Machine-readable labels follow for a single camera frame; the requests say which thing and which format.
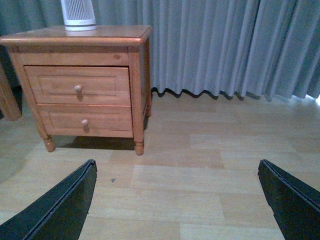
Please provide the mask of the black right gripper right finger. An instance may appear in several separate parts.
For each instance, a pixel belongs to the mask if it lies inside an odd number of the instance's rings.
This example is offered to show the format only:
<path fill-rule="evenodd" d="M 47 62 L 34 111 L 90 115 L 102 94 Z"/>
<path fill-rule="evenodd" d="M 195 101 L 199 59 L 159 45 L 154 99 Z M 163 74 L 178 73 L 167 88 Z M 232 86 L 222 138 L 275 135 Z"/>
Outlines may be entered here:
<path fill-rule="evenodd" d="M 258 178 L 268 205 L 286 240 L 320 238 L 320 192 L 263 159 Z"/>

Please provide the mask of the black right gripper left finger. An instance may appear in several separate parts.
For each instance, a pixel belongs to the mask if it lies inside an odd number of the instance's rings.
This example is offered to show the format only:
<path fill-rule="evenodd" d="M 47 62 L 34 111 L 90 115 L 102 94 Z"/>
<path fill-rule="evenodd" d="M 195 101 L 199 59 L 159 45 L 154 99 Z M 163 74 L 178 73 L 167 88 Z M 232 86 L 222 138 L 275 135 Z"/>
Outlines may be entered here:
<path fill-rule="evenodd" d="M 2 240 L 77 240 L 89 212 L 97 165 L 89 159 L 27 208 L 1 224 Z"/>

